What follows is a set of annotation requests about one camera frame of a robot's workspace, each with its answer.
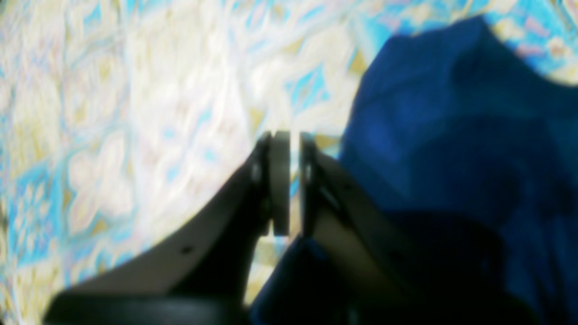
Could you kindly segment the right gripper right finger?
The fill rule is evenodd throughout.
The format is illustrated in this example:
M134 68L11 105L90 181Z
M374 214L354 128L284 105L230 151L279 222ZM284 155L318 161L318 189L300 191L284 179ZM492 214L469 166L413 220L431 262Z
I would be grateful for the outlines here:
M486 228L466 222L477 271L457 261L461 244L442 230L442 248L418 241L382 215L345 169L299 136L302 235L319 244L341 281L335 325L536 325L537 317L500 288L500 242Z

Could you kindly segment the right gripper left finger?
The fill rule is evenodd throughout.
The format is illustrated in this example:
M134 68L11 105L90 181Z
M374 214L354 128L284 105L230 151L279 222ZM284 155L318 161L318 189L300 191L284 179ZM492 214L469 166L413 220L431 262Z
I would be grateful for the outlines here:
M182 228L54 298L47 325L238 325L258 239L289 234L290 133L266 132Z

